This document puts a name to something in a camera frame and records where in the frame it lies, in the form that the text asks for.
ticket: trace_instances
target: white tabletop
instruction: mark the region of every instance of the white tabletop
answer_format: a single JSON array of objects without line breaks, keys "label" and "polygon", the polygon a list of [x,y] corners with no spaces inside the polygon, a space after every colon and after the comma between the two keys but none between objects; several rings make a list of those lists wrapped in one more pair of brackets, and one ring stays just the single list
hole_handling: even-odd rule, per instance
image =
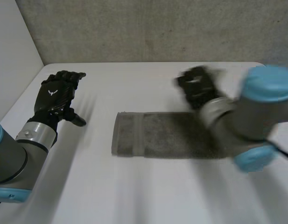
[{"label": "white tabletop", "polygon": [[[45,66],[1,121],[15,137],[33,116],[41,81],[60,70],[85,72],[72,107],[88,122],[62,121],[27,202],[0,205],[0,224],[288,224],[288,161],[243,174],[230,159],[167,160],[111,155],[118,112],[177,112],[188,106],[173,85],[201,64],[225,69],[234,97],[258,63],[70,63]],[[288,123],[273,135],[288,151]]]}]

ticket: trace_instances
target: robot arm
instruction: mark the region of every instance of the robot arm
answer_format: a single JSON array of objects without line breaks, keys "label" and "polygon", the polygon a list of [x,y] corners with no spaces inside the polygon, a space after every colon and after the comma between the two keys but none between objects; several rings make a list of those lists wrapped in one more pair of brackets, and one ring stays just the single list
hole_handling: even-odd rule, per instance
[{"label": "robot arm", "polygon": [[186,100],[226,154],[244,172],[262,170],[281,152],[267,138],[280,122],[288,121],[288,69],[249,70],[238,100],[216,89],[206,68],[196,67],[177,78]]},{"label": "robot arm", "polygon": [[85,73],[60,71],[42,82],[34,116],[14,140],[0,126],[0,202],[24,202],[31,193],[50,148],[57,140],[57,124],[68,120],[84,126],[70,108]]}]

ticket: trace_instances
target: black glove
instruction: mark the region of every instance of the black glove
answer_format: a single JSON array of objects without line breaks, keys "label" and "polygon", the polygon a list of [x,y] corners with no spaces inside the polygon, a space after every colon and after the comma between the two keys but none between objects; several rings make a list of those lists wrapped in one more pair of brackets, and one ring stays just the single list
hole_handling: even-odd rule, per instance
[{"label": "black glove", "polygon": [[82,72],[69,71],[59,71],[56,75],[50,75],[41,83],[34,106],[35,115],[28,122],[41,122],[55,131],[57,123],[63,119],[77,126],[85,126],[86,121],[70,108],[78,82],[85,76]]},{"label": "black glove", "polygon": [[186,101],[194,110],[219,97],[211,75],[203,66],[183,72],[182,76],[176,78],[176,82],[183,89]]}]

